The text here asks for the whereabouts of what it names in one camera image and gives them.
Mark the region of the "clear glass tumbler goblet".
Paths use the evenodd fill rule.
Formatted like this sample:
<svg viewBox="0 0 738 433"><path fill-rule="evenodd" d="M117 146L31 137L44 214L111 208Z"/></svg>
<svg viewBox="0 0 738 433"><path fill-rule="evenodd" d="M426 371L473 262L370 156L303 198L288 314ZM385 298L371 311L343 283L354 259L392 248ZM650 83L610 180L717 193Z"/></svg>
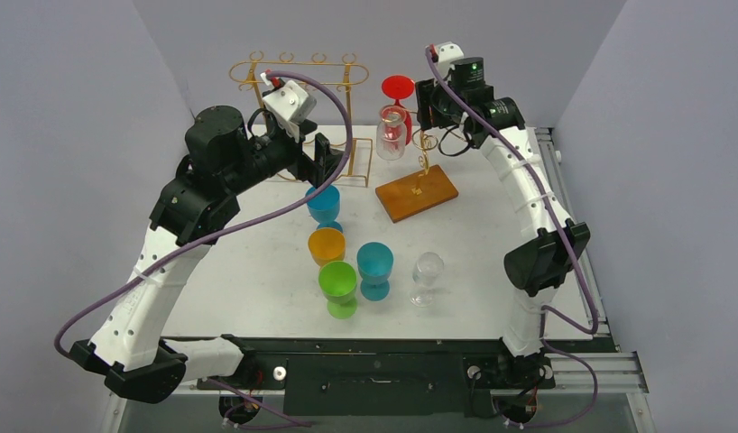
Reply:
<svg viewBox="0 0 738 433"><path fill-rule="evenodd" d="M385 161L399 160L405 153L408 127L406 110L395 105L380 110L377 125L377 154Z"/></svg>

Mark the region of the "teal plastic goblet front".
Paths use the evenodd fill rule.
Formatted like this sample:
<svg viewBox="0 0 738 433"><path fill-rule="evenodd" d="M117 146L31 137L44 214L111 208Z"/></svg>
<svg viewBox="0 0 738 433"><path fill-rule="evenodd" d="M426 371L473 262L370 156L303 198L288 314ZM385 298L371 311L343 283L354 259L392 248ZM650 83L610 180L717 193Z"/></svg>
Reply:
<svg viewBox="0 0 738 433"><path fill-rule="evenodd" d="M394 263L392 250L386 244L378 242L364 244L357 252L356 263L362 279L360 291L364 298L369 301L385 299L391 288L389 279Z"/></svg>

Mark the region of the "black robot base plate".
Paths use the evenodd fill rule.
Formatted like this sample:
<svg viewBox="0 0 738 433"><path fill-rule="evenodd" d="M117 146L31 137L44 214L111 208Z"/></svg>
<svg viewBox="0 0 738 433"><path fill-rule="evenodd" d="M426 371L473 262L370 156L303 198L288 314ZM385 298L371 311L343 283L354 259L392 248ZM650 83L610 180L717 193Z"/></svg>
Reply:
<svg viewBox="0 0 738 433"><path fill-rule="evenodd" d="M283 399L291 416L486 414L556 383L544 352L513 357L499 340L243 339L223 382Z"/></svg>

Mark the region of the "red plastic goblet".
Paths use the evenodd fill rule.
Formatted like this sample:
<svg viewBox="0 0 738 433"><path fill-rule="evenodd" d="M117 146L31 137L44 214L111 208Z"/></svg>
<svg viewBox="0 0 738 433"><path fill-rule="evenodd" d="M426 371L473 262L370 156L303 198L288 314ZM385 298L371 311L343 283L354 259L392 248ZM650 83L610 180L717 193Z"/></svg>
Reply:
<svg viewBox="0 0 738 433"><path fill-rule="evenodd" d="M393 100L393 106L404 112L404 124L407 128L406 144L409 144L411 142L411 112L401 101L411 97L414 93L414 80L403 75L391 75L383 80L381 90L388 98Z"/></svg>

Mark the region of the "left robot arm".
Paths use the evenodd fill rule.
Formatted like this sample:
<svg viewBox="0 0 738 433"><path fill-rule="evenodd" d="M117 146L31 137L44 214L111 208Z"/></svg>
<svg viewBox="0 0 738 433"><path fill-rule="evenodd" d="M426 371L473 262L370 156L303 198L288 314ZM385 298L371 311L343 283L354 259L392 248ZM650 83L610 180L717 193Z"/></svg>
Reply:
<svg viewBox="0 0 738 433"><path fill-rule="evenodd" d="M293 133L264 110L266 131L254 135L231 106L201 111L185 135L187 155L155 204L143 249L129 282L109 296L114 308L89 339L75 342L69 358L103 377L117 396L164 401L186 381L222 377L244 388L255 362L241 341L222 335L174 340L162 331L190 275L209 249L233 232L238 196L282 170L323 190L344 169L338 150L310 120Z"/></svg>

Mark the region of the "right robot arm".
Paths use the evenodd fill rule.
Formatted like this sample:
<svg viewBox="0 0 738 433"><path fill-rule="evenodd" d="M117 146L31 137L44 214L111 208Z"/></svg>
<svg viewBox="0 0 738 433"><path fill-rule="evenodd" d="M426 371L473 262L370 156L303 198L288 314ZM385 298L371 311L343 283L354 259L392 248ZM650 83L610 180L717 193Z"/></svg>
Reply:
<svg viewBox="0 0 738 433"><path fill-rule="evenodd" d="M508 140L525 121L515 101L495 98L484 81L480 57L457 54L451 59L434 47L426 50L433 77L416 85L418 121L424 130L456 128L469 149L480 151L505 188L521 225L522 243L503 258L514 287L509 320L502 341L508 353L495 361L497 377L517 385L531 372L529 355L543 347L547 313L557 314L552 301L573 272L592 312L596 311L579 263L591 237L586 223L563 208L542 170L542 159L529 143Z"/></svg>

